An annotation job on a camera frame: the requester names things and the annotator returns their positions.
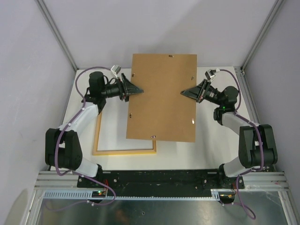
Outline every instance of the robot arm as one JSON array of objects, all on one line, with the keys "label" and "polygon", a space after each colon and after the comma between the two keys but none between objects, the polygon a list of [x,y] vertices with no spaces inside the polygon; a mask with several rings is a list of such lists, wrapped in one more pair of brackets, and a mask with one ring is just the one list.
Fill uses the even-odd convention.
[{"label": "robot arm", "polygon": [[217,104],[219,107],[214,110],[214,120],[220,125],[230,128],[239,135],[239,155],[231,162],[222,164],[220,170],[226,177],[237,177],[253,168],[261,165],[261,154],[258,143],[258,135],[254,126],[257,127],[263,149],[263,165],[271,166],[278,160],[274,134],[270,125],[260,125],[252,123],[236,112],[235,104],[239,91],[228,86],[222,92],[211,86],[212,80],[218,70],[208,70],[204,79],[196,87],[184,90],[182,95],[194,99],[201,103],[208,100]]},{"label": "robot arm", "polygon": [[[114,66],[113,68],[115,69],[114,74],[120,71],[120,67],[118,66]],[[120,100],[127,102],[129,96],[143,93],[143,90],[132,84],[124,74],[121,74],[121,78],[122,80],[116,77],[115,82],[110,83],[102,72],[93,72],[90,74],[90,86],[84,96],[85,106],[82,108],[80,114],[74,117],[71,123],[62,124],[57,129],[48,129],[46,132],[46,164],[55,166],[56,144],[59,135],[63,132],[58,151],[58,167],[67,168],[89,177],[95,177],[98,173],[101,174],[102,168],[100,165],[88,161],[83,157],[78,137],[86,126],[102,112],[107,98],[119,97]]]}]

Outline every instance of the wooden board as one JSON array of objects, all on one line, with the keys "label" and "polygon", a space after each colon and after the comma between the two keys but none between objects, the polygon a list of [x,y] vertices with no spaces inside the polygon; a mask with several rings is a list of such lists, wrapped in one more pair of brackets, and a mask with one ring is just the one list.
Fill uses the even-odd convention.
[{"label": "wooden board", "polygon": [[152,141],[152,143],[153,143],[152,149],[99,150],[98,149],[98,142],[99,142],[99,137],[100,137],[101,118],[102,118],[102,113],[100,113],[97,117],[92,155],[102,156],[102,155],[129,155],[129,154],[151,154],[151,153],[156,153],[156,141]]},{"label": "wooden board", "polygon": [[130,96],[126,138],[195,142],[196,102],[180,92],[196,86],[197,55],[134,54],[131,72],[144,93]]}]

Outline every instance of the white table surface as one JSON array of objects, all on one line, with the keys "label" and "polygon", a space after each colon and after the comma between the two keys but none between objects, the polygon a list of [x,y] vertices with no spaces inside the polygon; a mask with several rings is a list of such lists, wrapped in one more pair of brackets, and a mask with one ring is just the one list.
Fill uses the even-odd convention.
[{"label": "white table surface", "polygon": [[[205,71],[214,67],[197,68],[197,84],[205,78]],[[218,67],[230,70],[233,67]],[[91,70],[83,74],[78,81],[79,90],[85,93],[88,87]],[[111,78],[110,71],[102,71]],[[122,69],[130,78],[131,69]],[[217,73],[212,86],[222,91],[227,86],[236,86],[233,78],[226,72]],[[71,119],[81,107],[81,97],[73,86],[68,102],[64,122]],[[163,170],[163,169],[210,169],[218,168],[238,156],[239,137],[232,130],[219,125],[213,120],[213,112],[217,105],[203,101],[196,106],[196,142],[164,142],[157,141],[156,154],[93,156],[92,148],[96,119],[94,119],[79,136],[82,153],[85,158],[102,165],[104,170]],[[111,150],[135,148],[136,140],[125,139],[127,125],[128,103],[121,102],[117,97],[107,99],[103,110],[100,130],[99,148]],[[249,114],[242,98],[239,113],[246,118]],[[140,145],[148,147],[149,141],[142,141]]]}]

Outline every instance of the purple cable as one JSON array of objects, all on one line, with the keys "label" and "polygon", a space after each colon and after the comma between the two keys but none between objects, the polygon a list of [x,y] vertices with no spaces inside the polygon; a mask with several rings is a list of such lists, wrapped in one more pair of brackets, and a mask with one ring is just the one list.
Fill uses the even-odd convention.
[{"label": "purple cable", "polygon": [[[235,76],[233,75],[233,73],[230,72],[230,71],[227,70],[227,69],[221,69],[220,71],[228,72],[228,73],[233,77],[233,79],[234,79],[234,81],[235,81],[235,83],[236,83],[236,85],[237,85],[237,87],[238,87],[239,98],[240,98],[240,99],[239,99],[238,107],[236,108],[236,110],[235,110],[234,113],[235,113],[235,116],[236,116],[236,117],[240,118],[241,120],[243,120],[243,121],[245,121],[246,123],[248,123],[248,124],[250,124],[251,126],[253,126],[254,129],[255,129],[255,131],[256,131],[257,139],[258,139],[258,143],[259,143],[259,150],[260,150],[260,154],[261,154],[261,165],[260,165],[260,168],[259,168],[259,169],[254,169],[254,170],[255,170],[255,171],[262,171],[262,170],[263,170],[263,163],[264,163],[262,137],[261,137],[261,135],[260,135],[260,133],[259,133],[259,130],[258,130],[258,128],[256,127],[256,125],[255,125],[253,122],[251,122],[250,120],[246,119],[245,117],[239,115],[238,112],[237,112],[237,110],[240,108],[240,104],[241,104],[241,90],[240,90],[240,86],[239,86],[239,83],[238,83],[237,79],[235,78]],[[241,176],[243,176],[243,175],[246,175],[246,174],[250,173],[251,171],[252,171],[251,169],[250,169],[250,170],[247,170],[247,171],[245,171],[245,172],[243,172],[243,173],[241,173],[241,174],[239,174],[239,175],[237,176],[237,178],[236,178],[236,192],[237,192],[238,197],[239,197],[239,199],[240,199],[240,203],[234,203],[234,205],[239,205],[239,206],[243,207],[243,209],[244,209],[244,211],[246,212],[247,216],[248,216],[249,218],[255,220],[255,219],[256,219],[255,213],[254,213],[247,205],[244,204],[244,202],[242,201],[242,199],[241,199],[241,197],[240,197],[240,191],[239,191],[239,178],[240,178]]]},{"label": "purple cable", "polygon": [[[57,173],[59,176],[63,176],[63,175],[65,175],[65,174],[67,174],[68,172],[71,171],[71,170],[68,170],[68,171],[65,171],[65,172],[63,172],[63,173],[60,172],[59,167],[58,167],[58,151],[59,151],[59,147],[60,147],[60,141],[61,141],[61,138],[62,138],[64,132],[65,132],[66,129],[68,128],[69,124],[72,123],[72,122],[80,115],[80,113],[83,111],[83,108],[85,107],[86,101],[85,101],[85,98],[84,98],[83,94],[82,94],[82,93],[79,91],[79,89],[78,89],[77,82],[78,82],[79,77],[80,77],[82,74],[84,74],[85,72],[87,72],[88,70],[91,70],[91,69],[107,69],[107,70],[110,70],[109,68],[106,68],[106,67],[90,67],[90,68],[85,69],[84,71],[82,71],[82,72],[77,76],[77,78],[75,79],[75,88],[76,88],[76,91],[78,92],[78,94],[79,94],[79,95],[82,97],[82,99],[83,99],[83,105],[82,105],[82,108],[76,113],[76,115],[75,115],[75,116],[67,123],[67,125],[63,128],[63,130],[61,131],[60,135],[58,136],[58,139],[57,139],[57,142],[56,142],[56,146],[55,146],[54,164],[55,164],[55,170],[56,170],[56,173]],[[103,184],[103,183],[101,183],[101,182],[99,182],[99,181],[97,181],[97,180],[95,180],[95,179],[89,177],[89,176],[82,175],[82,174],[80,174],[80,173],[78,173],[78,172],[73,172],[73,173],[74,173],[74,174],[77,174],[77,175],[79,175],[79,176],[81,176],[81,177],[85,177],[85,178],[87,178],[87,179],[89,179],[89,180],[91,180],[91,181],[93,181],[93,182],[95,182],[95,183],[97,183],[97,184],[100,184],[101,186],[103,186],[103,187],[105,187],[105,188],[111,190],[111,192],[113,193],[113,199],[112,199],[110,202],[106,202],[106,203],[103,203],[103,204],[100,204],[100,203],[94,203],[94,202],[93,202],[92,204],[94,204],[94,205],[108,205],[108,204],[112,203],[112,202],[116,199],[116,193],[115,193],[115,191],[114,191],[111,187],[109,187],[109,186],[107,186],[107,185],[105,185],[105,184]],[[84,200],[84,201],[78,201],[78,202],[75,202],[75,203],[73,203],[73,204],[71,204],[71,205],[69,205],[69,206],[66,206],[66,207],[64,207],[64,208],[57,209],[57,210],[51,210],[51,209],[49,209],[47,206],[46,206],[46,208],[49,209],[49,210],[51,210],[51,211],[61,211],[61,210],[65,210],[65,209],[67,209],[67,208],[69,208],[69,207],[72,207],[73,205],[76,205],[76,204],[79,204],[79,203],[84,203],[84,202],[87,202],[87,201],[86,201],[86,200]]]}]

